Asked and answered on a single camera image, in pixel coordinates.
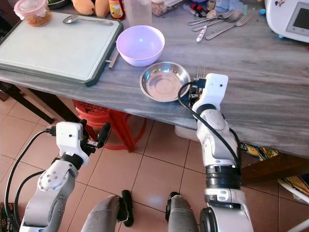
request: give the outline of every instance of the display screen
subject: display screen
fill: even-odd
[[[309,30],[309,9],[300,8],[293,26]]]

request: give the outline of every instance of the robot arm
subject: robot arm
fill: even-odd
[[[226,75],[208,74],[201,98],[192,110],[214,128],[237,154],[235,137],[220,113],[227,82]],[[204,195],[208,205],[201,211],[201,231],[253,232],[245,195],[240,190],[239,157],[235,160],[223,142],[200,120],[197,122],[197,136],[206,168]]]
[[[88,136],[83,135],[82,124],[57,123],[56,143],[61,158],[40,176],[37,190],[26,207],[20,232],[58,231],[78,170],[87,164],[95,148],[104,145],[109,130],[110,124],[106,124],[100,132],[99,142],[89,142]]]

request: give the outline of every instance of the white appliance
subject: white appliance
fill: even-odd
[[[275,33],[309,43],[309,0],[265,0],[265,6]]]

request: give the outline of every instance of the stainless steel bowl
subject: stainless steel bowl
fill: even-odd
[[[177,100],[182,85],[191,81],[189,73],[183,66],[174,62],[160,62],[149,66],[140,76],[140,88],[143,93],[158,102]],[[186,94],[189,86],[183,90]]]

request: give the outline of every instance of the pink lid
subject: pink lid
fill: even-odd
[[[47,0],[19,0],[14,7],[17,15],[27,16],[40,11],[47,6]]]

